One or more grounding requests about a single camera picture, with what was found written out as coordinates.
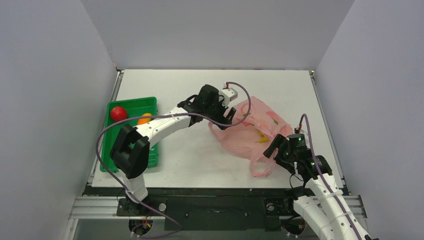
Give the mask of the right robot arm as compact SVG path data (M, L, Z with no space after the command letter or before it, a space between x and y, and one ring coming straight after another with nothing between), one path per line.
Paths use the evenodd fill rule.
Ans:
M304 134L277 134L263 154L303 180L303 186L291 189L282 199L282 207L302 217L319 239L372 238L351 211L326 159L307 147Z

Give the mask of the orange fake fruit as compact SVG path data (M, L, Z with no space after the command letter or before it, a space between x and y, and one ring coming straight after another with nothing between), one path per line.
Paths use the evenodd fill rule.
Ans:
M152 120L151 116L152 116L151 113L148 113L148 112L144 113L142 115L143 118L138 119L137 125L143 125L143 124L150 122Z

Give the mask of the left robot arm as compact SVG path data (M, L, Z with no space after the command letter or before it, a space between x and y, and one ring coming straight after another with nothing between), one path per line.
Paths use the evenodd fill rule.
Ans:
M233 88L225 87L219 90L206 84L198 94L178 103L164 117L136 126L125 124L120 128L109 156L115 166L124 173L123 180L127 188L125 192L131 200L129 208L136 215L143 215L149 210L143 173L148 167L151 148L176 131L188 128L205 118L219 123L220 129L226 129L232 124L236 113L235 108L229 108L229 103L237 96L238 93Z

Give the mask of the pink plastic bag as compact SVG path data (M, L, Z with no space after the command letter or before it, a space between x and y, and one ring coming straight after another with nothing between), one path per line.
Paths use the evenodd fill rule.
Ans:
M263 152L268 148L277 134L284 137L293 133L293 128L280 115L262 100L252 96L251 104L247 100L235 106L236 113L232 122L237 123L245 115L247 118L236 126L221 130L211 122L208 124L212 135L230 154L249 160L249 171L254 177L269 176L276 162L267 158ZM269 142L259 143L258 130L268 135Z

